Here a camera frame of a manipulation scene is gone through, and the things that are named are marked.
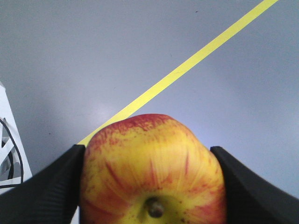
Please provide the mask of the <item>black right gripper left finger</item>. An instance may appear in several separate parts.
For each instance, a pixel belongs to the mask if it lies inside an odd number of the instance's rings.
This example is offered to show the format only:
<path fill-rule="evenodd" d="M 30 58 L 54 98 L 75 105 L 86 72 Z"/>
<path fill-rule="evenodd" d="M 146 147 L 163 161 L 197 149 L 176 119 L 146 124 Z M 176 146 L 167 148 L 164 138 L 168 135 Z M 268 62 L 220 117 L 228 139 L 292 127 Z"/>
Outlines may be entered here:
<path fill-rule="evenodd" d="M 47 168 L 0 196 L 2 224 L 69 224 L 79 201 L 85 146 L 74 145 Z"/>

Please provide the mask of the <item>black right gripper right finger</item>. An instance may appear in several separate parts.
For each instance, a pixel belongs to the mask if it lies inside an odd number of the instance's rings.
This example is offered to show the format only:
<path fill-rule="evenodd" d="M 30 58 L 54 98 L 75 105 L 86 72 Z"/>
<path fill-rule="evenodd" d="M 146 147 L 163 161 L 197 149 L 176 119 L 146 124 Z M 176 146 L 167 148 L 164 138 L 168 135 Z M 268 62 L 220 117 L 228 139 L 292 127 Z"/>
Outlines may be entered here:
<path fill-rule="evenodd" d="M 220 146 L 210 148 L 224 175 L 230 224 L 297 224 L 299 200 L 251 171 Z"/>

